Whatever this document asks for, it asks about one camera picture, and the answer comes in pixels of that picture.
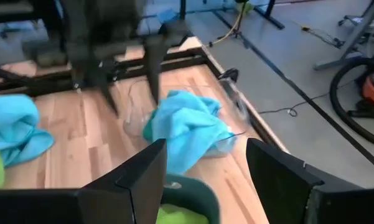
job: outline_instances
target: blue towel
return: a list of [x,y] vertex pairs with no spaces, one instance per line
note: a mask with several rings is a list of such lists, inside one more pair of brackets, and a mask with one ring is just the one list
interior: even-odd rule
[[172,90],[161,100],[147,126],[152,139],[167,140],[167,173],[183,174],[219,140],[232,137],[217,118],[220,103],[187,91]]
[[36,128],[39,110],[24,95],[0,96],[0,154],[5,167],[38,157],[54,143]]

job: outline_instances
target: vacuum cleaner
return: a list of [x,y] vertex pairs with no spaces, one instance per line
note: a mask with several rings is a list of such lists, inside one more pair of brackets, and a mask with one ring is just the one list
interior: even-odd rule
[[[340,105],[337,97],[337,89],[341,79],[349,73],[352,69],[359,66],[366,66],[366,71],[356,79],[356,84],[360,87],[360,94],[362,100],[356,105],[356,110],[345,111]],[[361,135],[367,141],[374,144],[374,134],[360,126],[353,118],[373,118],[374,119],[374,57],[372,58],[357,58],[352,60],[349,64],[344,66],[336,73],[330,84],[330,102],[340,117],[340,119],[347,124],[357,134]]]

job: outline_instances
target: wooden table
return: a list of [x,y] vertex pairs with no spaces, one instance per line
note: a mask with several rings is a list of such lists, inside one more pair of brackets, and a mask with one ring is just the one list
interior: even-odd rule
[[[193,37],[180,49],[196,46],[200,46],[200,42]],[[141,48],[132,48],[119,59],[139,58],[142,54]],[[28,75],[47,72],[37,70],[30,62],[5,65],[4,68]],[[82,187],[143,149],[146,143],[140,137],[130,136],[123,127],[124,121],[129,119],[128,90],[136,79],[116,82],[111,89],[120,111],[119,118],[110,111],[98,91],[66,91],[37,97],[35,103],[40,109],[40,127],[54,135],[55,144],[37,159],[6,169],[4,188]],[[189,89],[198,95],[220,100],[225,105],[220,116],[228,123],[233,122],[231,108],[227,106],[230,100],[206,65],[166,72],[161,75],[161,85],[162,97],[170,86],[210,86]],[[133,102],[140,105],[138,108],[151,111],[153,103],[147,86],[142,84],[133,88],[138,88],[139,93],[131,95]],[[248,137],[258,138],[258,135],[249,128],[239,137],[231,154],[223,158],[201,159],[187,173],[206,182],[215,191],[220,201],[222,223],[268,223],[246,163]]]

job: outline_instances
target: gray floor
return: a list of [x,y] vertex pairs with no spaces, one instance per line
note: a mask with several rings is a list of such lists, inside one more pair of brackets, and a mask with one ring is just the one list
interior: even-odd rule
[[[155,14],[169,7],[175,10],[179,8],[176,3],[167,2],[169,1],[155,0],[155,5],[149,6],[146,14]],[[223,0],[208,0],[206,6],[201,1],[189,2],[192,3],[188,5],[188,10],[218,8],[223,4]],[[337,68],[315,72],[312,66],[315,62],[337,54],[338,50],[302,33],[297,24],[322,29],[344,39],[351,32],[351,27],[338,27],[337,21],[344,14],[361,14],[368,2],[369,0],[323,0],[279,6],[274,8],[273,15],[286,26],[284,30],[277,30],[255,12],[245,18],[241,30],[288,78],[310,97],[315,97],[328,92],[329,83]],[[234,23],[236,18],[236,14],[232,12],[222,13],[222,16],[230,23]],[[227,27],[211,12],[188,15],[187,22],[203,43],[228,32]],[[156,18],[146,19],[141,23],[140,31],[155,32],[159,26]],[[41,29],[11,34],[7,40],[0,39],[0,64],[24,60],[21,42],[44,38],[45,32]],[[276,110],[304,101],[255,53],[244,48],[239,40],[228,39],[210,51],[225,68],[236,67],[240,70],[237,85],[257,110]],[[353,78],[351,76],[342,83],[348,83]],[[354,84],[340,88],[339,97],[346,108],[352,108],[358,100]],[[315,102],[374,155],[374,146],[350,131],[336,117],[327,96],[318,98]],[[369,161],[311,106],[301,105],[296,110],[299,113],[296,118],[285,111],[262,116],[298,158],[354,184],[374,187],[374,166]],[[374,130],[373,121],[362,123]]]

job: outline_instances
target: black hose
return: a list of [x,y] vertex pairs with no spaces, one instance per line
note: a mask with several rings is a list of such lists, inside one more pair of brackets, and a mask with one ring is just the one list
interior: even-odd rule
[[353,62],[350,62],[346,66],[344,66],[340,71],[336,73],[335,77],[330,83],[329,96],[330,96],[330,102],[332,103],[332,106],[336,114],[340,117],[340,119],[345,124],[347,124],[347,126],[349,126],[353,131],[355,131],[357,134],[361,135],[363,138],[365,138],[366,140],[374,144],[374,134],[370,133],[365,128],[361,127],[357,122],[355,122],[354,119],[352,119],[348,115],[348,113],[342,108],[342,106],[339,103],[339,99],[337,98],[337,87],[339,85],[339,82],[343,78],[343,76],[346,75],[353,68],[356,68],[361,65],[374,67],[374,59],[359,58],[357,60],[354,60]]

